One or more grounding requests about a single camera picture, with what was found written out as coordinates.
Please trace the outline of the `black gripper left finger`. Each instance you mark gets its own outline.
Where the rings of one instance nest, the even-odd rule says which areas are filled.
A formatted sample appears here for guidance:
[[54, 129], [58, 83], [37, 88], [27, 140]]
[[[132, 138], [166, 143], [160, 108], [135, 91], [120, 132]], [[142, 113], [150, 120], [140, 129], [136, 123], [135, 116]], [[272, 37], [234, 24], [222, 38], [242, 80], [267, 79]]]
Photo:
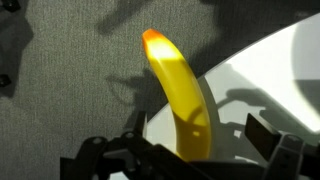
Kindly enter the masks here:
[[119, 172], [129, 180], [213, 180], [164, 146], [152, 145], [146, 125], [142, 111], [120, 137], [86, 139], [75, 158], [60, 159], [60, 180], [110, 180]]

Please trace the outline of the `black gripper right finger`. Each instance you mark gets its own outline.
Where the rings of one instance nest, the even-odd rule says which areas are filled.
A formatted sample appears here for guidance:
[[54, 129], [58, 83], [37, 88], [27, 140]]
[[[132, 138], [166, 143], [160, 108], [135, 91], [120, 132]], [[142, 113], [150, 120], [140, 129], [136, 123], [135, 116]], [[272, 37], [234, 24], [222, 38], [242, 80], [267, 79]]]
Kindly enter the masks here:
[[319, 146], [310, 145], [293, 133], [281, 132], [250, 113], [245, 136], [268, 162], [262, 180], [298, 180], [300, 175], [320, 180]]

